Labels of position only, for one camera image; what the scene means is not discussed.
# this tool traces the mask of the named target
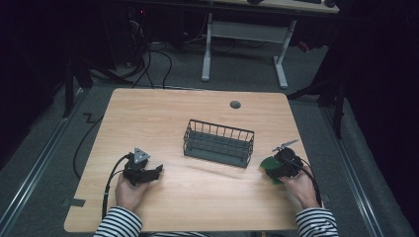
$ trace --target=hand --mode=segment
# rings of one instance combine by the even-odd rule
[[[311,169],[308,166],[303,166],[302,169],[306,170],[312,176]],[[300,171],[298,175],[292,178],[281,177],[280,181],[291,190],[293,196],[299,200],[303,209],[320,207],[316,200],[313,182],[304,171]]]
[[[130,211],[135,211],[139,207],[139,203],[148,186],[149,183],[133,186],[123,174],[120,174],[117,187],[115,188],[117,206],[124,207]]]

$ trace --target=wrist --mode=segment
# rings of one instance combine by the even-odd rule
[[[321,207],[315,199],[301,200],[299,203],[303,209]]]

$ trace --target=wire basket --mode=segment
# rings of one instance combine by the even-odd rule
[[[246,168],[255,132],[190,119],[184,136],[184,155]]]

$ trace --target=black and white striped shirt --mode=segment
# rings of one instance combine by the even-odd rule
[[[323,208],[304,209],[296,215],[301,237],[338,236],[336,220],[332,212]],[[95,237],[137,237],[141,231],[141,219],[123,207],[112,207],[96,230]],[[201,232],[152,233],[149,237],[209,237]]]

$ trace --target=table leg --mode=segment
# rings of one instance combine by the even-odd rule
[[[283,60],[290,44],[291,37],[293,36],[293,29],[295,28],[296,20],[292,20],[286,33],[286,38],[283,42],[283,48],[279,56],[274,57],[275,68],[277,69],[278,80],[282,89],[288,88],[286,74],[284,73]]]
[[[206,54],[204,55],[204,65],[203,65],[203,81],[208,81],[210,79],[210,41],[212,37],[212,13],[209,13],[209,22],[207,29],[207,47]]]

